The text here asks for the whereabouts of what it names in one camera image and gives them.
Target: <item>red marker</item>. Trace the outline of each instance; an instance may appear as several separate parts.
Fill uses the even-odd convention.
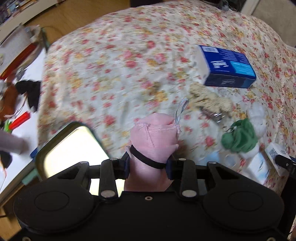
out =
[[[23,124],[24,122],[26,122],[28,119],[30,119],[30,113],[29,112],[25,112],[24,114],[22,114],[19,118],[16,118],[14,120],[14,122],[12,122],[8,128],[10,130],[14,130],[15,128],[19,127],[21,124]]]

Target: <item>table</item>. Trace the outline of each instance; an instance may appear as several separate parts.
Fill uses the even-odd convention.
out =
[[[41,80],[45,56],[46,52],[43,49],[35,61],[26,69],[22,79]],[[20,101],[16,107],[16,110],[20,108],[20,105],[22,105],[22,101]],[[25,111],[30,111],[28,102],[26,102],[24,105],[21,114]],[[11,154],[12,162],[6,169],[7,176],[0,190],[0,204],[18,186],[22,179],[35,167],[30,154],[38,146],[37,122],[38,112],[31,112],[31,118],[13,131],[14,135],[22,137],[26,140],[28,143],[28,149],[20,155],[14,153]]]

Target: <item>light blue label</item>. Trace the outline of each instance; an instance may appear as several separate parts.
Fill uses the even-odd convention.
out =
[[[232,67],[235,69],[236,73],[255,76],[255,73],[250,65],[239,63],[239,62],[234,62],[234,61],[230,61],[230,63],[232,65]]]

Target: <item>barcode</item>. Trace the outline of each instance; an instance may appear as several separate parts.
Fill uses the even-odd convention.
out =
[[[271,156],[271,158],[273,160],[275,160],[276,156],[278,155],[277,152],[274,150],[274,148],[271,149],[271,151],[269,152],[269,155]]]
[[[219,53],[218,49],[214,48],[214,47],[205,47],[202,46],[203,51],[205,52],[215,52],[215,53]]]

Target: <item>circular cover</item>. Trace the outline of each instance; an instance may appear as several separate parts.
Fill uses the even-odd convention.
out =
[[[38,233],[75,228],[91,214],[93,207],[93,196],[67,179],[32,186],[16,198],[13,206],[18,220]]]
[[[276,224],[284,211],[282,199],[254,183],[227,180],[210,190],[203,200],[206,213],[224,227],[254,232]]]

